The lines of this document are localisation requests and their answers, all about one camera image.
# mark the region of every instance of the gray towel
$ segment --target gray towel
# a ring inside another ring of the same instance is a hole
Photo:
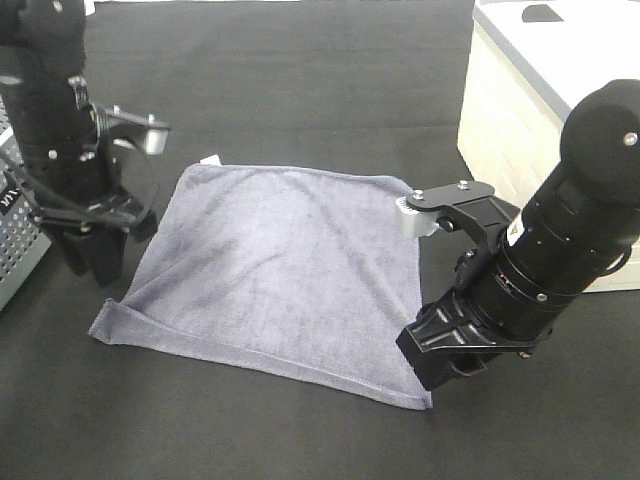
[[[122,302],[89,334],[431,407],[395,345],[421,306],[393,177],[194,165]]]

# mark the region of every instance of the perforated metal panel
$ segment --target perforated metal panel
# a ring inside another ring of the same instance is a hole
[[[0,148],[20,163],[20,152],[13,138],[0,98]],[[51,242],[28,218],[31,211],[16,190],[0,161],[0,309],[27,279]]]

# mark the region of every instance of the black table surface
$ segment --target black table surface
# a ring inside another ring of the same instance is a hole
[[[174,131],[157,211],[184,168],[298,165],[428,188],[470,178],[456,150],[471,0],[99,5],[93,99]],[[422,249],[425,301],[468,241]],[[523,361],[406,411],[86,331],[98,288],[52,249],[0,316],[0,478],[640,478],[638,292],[588,294]]]

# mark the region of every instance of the white box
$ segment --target white box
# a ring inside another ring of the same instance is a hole
[[[543,3],[564,21],[522,21],[526,7]],[[571,109],[611,80],[640,79],[640,3],[477,1],[473,19],[458,149],[476,180],[522,208],[560,161]],[[636,288],[640,243],[587,291]]]

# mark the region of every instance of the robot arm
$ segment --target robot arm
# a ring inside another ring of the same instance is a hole
[[[0,0],[0,94],[22,164],[0,155],[72,270],[106,285],[120,275],[127,235],[157,228],[150,201],[122,186],[113,142],[161,154],[169,126],[90,102],[85,22],[83,0]]]
[[[584,289],[624,266],[640,236],[639,135],[640,81],[616,80],[569,115],[561,161],[522,212],[480,182],[396,202],[406,236],[464,230],[477,244],[396,340],[427,390],[505,352],[531,356]]]

